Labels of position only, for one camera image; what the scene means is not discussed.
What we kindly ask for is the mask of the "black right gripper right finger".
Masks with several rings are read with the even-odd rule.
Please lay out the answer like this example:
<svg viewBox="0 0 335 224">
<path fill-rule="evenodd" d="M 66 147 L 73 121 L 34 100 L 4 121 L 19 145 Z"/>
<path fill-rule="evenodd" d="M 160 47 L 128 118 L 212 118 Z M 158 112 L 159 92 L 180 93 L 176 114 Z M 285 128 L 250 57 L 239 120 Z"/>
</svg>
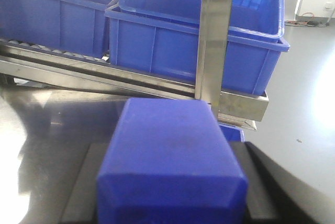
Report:
<svg viewBox="0 0 335 224">
<path fill-rule="evenodd" d="M 249 180 L 243 223 L 334 223 L 334 199 L 293 175 L 251 142 L 229 144 Z"/>
</svg>

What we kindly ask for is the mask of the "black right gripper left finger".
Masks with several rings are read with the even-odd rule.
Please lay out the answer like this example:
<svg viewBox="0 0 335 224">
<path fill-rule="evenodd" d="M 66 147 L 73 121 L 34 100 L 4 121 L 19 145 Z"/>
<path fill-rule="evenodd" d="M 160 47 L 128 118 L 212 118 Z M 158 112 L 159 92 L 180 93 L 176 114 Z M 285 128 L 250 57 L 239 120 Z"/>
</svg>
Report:
<svg viewBox="0 0 335 224">
<path fill-rule="evenodd" d="M 98 223 L 96 178 L 107 148 L 108 143 L 89 145 L 60 219 L 61 223 Z"/>
</svg>

